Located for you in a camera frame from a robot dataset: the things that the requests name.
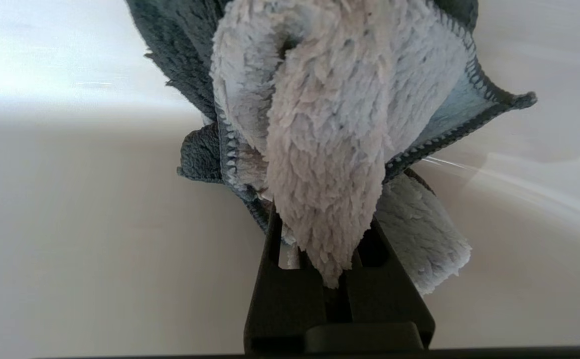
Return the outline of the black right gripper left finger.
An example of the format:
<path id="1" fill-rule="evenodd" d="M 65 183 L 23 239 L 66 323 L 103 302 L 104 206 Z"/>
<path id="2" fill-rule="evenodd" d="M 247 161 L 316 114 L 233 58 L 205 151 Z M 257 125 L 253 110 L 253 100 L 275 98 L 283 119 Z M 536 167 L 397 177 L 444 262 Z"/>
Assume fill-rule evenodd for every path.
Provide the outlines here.
<path id="1" fill-rule="evenodd" d="M 311 267 L 279 266 L 283 221 L 272 209 L 244 327 L 248 355 L 303 355 L 308 330 L 324 324 L 322 280 Z"/>

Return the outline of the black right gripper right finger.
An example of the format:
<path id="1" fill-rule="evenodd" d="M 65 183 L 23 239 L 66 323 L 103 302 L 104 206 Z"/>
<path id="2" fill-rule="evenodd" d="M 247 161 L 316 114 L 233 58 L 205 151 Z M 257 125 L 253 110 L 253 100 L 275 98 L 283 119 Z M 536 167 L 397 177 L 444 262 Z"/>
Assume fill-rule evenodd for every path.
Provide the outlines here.
<path id="1" fill-rule="evenodd" d="M 363 234 L 345 283 L 353 323 L 392 326 L 394 345 L 413 339 L 429 347 L 435 320 L 377 219 Z"/>

